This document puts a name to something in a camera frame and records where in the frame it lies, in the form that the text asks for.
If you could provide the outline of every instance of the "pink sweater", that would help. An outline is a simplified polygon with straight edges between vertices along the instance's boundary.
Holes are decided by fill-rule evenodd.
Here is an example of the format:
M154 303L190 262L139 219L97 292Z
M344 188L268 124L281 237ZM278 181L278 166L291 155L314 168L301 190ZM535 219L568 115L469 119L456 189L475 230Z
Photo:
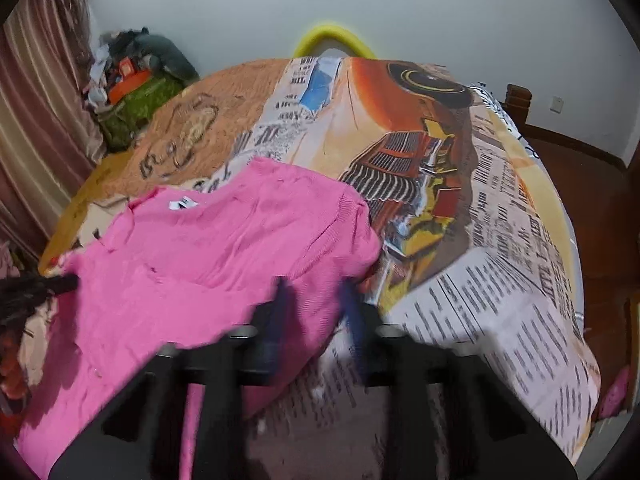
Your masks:
M197 205L170 209L184 196ZM82 428L163 342L216 340L270 300L287 276L296 311L275 384L248 388L246 415L271 402L318 354L338 317L336 287L362 276L380 241L350 186L257 158L231 183L201 194L156 189L130 204L66 271L81 286L60 299L44 378L18 438L41 478ZM188 404L181 478L189 477L198 392Z

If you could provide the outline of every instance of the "electrical outlet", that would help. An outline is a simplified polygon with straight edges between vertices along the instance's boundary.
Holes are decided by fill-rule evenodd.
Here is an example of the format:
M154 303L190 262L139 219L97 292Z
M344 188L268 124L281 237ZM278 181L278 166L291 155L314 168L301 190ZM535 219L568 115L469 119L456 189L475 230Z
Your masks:
M562 98L554 96L551 99L551 111L556 114L562 113L562 107L564 106L564 101Z

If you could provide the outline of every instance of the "striped curtain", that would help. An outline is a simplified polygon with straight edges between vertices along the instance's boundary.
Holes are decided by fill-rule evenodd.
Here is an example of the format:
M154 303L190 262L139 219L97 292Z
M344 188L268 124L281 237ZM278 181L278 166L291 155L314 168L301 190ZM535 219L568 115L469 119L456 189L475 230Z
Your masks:
M0 30L0 238L36 259L104 153L91 62L85 0L20 0Z

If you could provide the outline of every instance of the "yellow arch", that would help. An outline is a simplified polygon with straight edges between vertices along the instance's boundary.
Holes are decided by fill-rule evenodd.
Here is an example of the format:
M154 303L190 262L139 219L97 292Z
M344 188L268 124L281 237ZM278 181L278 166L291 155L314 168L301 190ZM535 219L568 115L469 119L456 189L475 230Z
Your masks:
M311 56L313 49L322 40L336 40L349 47L358 57L367 59L377 59L373 51L346 28L339 27L333 23L323 23L316 25L306 33L296 47L293 57Z

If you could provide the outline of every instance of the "white tag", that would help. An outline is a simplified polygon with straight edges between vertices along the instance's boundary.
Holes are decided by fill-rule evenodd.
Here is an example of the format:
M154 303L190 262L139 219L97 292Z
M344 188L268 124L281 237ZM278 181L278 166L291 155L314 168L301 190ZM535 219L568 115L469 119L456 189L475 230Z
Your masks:
M180 200L169 202L169 209L171 211L178 211L178 209L191 209L197 205L198 203L191 200L188 196L183 196Z

